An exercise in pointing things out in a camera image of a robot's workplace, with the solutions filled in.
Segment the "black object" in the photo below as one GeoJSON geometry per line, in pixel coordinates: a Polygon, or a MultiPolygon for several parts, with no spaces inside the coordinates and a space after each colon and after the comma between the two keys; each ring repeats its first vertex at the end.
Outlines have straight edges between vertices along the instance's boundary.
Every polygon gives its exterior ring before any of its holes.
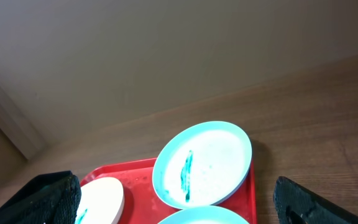
{"type": "Polygon", "coordinates": [[[72,224],[80,200],[71,171],[38,175],[0,208],[0,224],[72,224]]]}
{"type": "Polygon", "coordinates": [[[280,224],[358,224],[358,217],[294,181],[279,177],[273,201],[280,224]]]}

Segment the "white plate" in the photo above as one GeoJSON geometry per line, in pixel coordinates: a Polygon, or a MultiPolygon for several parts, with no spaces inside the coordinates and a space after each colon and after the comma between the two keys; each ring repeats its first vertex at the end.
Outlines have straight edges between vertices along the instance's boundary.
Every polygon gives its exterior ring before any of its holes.
{"type": "Polygon", "coordinates": [[[190,127],[175,136],[158,156],[153,187],[175,208],[215,205],[243,183],[252,149],[246,133],[224,121],[190,127]]]}
{"type": "Polygon", "coordinates": [[[116,224],[124,208],[124,188],[114,177],[96,179],[81,188],[75,224],[116,224]]]}
{"type": "Polygon", "coordinates": [[[203,206],[176,212],[158,224],[248,224],[248,222],[226,208],[203,206]]]}

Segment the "red tray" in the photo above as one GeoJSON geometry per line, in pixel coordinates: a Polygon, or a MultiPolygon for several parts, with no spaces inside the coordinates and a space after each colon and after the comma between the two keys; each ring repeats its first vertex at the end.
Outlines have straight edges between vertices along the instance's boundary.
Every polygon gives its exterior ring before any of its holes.
{"type": "MultiPolygon", "coordinates": [[[[119,224],[152,223],[167,218],[178,211],[163,203],[155,194],[152,172],[156,158],[101,166],[81,181],[81,186],[102,177],[115,177],[124,186],[124,211],[119,224]]],[[[250,224],[256,224],[254,163],[244,183],[219,206],[236,212],[250,224]]]]}

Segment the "wooden table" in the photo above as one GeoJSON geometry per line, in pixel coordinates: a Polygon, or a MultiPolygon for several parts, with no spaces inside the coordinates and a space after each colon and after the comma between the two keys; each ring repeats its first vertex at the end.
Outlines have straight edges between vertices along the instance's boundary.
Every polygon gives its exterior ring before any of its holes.
{"type": "Polygon", "coordinates": [[[0,206],[37,174],[70,169],[82,178],[103,164],[155,157],[180,131],[211,120],[252,139],[259,223],[278,223],[280,175],[358,215],[358,56],[64,142],[0,187],[0,206]]]}

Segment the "blue-green stain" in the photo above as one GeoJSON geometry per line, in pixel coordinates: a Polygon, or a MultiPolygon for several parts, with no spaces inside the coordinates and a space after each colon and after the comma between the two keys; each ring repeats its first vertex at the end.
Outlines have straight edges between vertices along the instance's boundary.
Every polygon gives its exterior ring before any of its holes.
{"type": "Polygon", "coordinates": [[[81,224],[82,219],[84,219],[85,214],[86,214],[87,211],[88,211],[88,209],[85,209],[85,211],[81,214],[81,216],[78,219],[75,220],[75,224],[81,224]]]}
{"type": "Polygon", "coordinates": [[[181,189],[186,193],[186,202],[190,200],[190,172],[191,164],[193,163],[193,151],[189,151],[187,155],[185,165],[181,169],[180,180],[181,180],[181,189]]]}

